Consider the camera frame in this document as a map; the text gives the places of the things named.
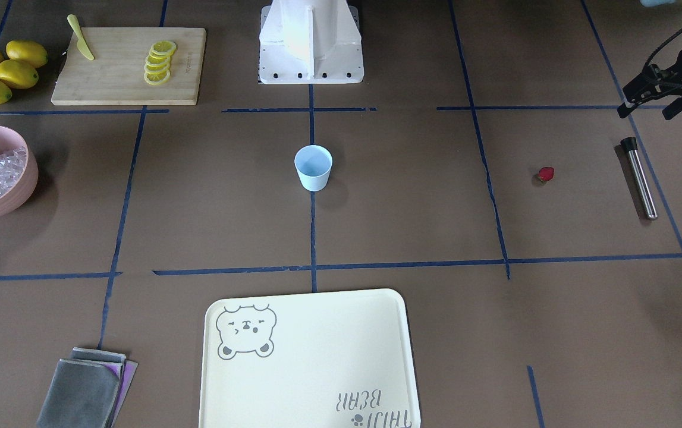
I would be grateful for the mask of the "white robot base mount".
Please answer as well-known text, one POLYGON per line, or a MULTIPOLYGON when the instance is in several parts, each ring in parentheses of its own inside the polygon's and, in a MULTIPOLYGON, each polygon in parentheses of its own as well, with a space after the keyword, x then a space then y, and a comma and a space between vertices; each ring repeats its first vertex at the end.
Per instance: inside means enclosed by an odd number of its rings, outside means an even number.
POLYGON ((363 81, 358 8, 346 1, 273 1, 261 10, 261 84, 363 81))

